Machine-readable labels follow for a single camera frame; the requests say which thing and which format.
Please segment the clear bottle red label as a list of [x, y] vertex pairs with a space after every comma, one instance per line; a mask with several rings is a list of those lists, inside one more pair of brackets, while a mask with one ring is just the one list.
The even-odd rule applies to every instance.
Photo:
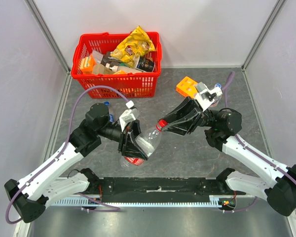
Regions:
[[[147, 157], [149, 158], [158, 145], [160, 144], [162, 137], [161, 125], [156, 124], [144, 132], [142, 132], [137, 138], [137, 144], [143, 149]], [[143, 166], [145, 163], [144, 159], [141, 158], [129, 158], [122, 156], [120, 159], [120, 165], [125, 170], [132, 170]]]

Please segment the red bottle cap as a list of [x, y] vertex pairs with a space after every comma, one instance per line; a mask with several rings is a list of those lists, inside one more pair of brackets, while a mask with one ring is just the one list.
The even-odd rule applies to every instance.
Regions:
[[160, 121], [157, 122], [156, 128], [157, 130], [161, 131], [162, 128], [164, 128], [167, 124], [168, 124], [167, 121], [165, 121], [164, 119], [161, 119]]

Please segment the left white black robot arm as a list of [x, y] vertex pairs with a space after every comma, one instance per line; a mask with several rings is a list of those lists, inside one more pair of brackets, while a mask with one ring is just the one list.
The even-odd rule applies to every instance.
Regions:
[[99, 187], [98, 177], [89, 168], [83, 169], [71, 179], [60, 182], [56, 188], [51, 184], [70, 166], [100, 146], [101, 137], [116, 141], [122, 156], [147, 160], [148, 155], [136, 141], [141, 134], [140, 123], [137, 120], [139, 112], [132, 101], [128, 101], [126, 107], [119, 121], [112, 123], [107, 105], [92, 105], [85, 114], [85, 119], [75, 130], [69, 130], [66, 141], [48, 160], [18, 181], [8, 180], [4, 185], [10, 200], [5, 212], [7, 223], [15, 223], [9, 218], [11, 207], [20, 215], [21, 221], [30, 223], [41, 216], [48, 206], [60, 199], [85, 191], [88, 194], [95, 193]]

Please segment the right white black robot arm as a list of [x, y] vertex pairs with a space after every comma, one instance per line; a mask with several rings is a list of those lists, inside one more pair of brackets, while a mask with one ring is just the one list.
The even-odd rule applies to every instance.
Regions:
[[157, 124], [162, 131], [182, 136], [197, 127], [205, 127], [209, 146], [240, 161], [257, 175], [244, 175], [227, 168], [216, 182], [219, 193], [225, 195], [233, 190], [253, 195], [267, 201], [283, 216], [290, 216], [296, 210], [296, 164], [289, 167], [280, 163], [238, 135], [242, 115], [236, 110], [205, 110], [197, 100], [187, 97]]

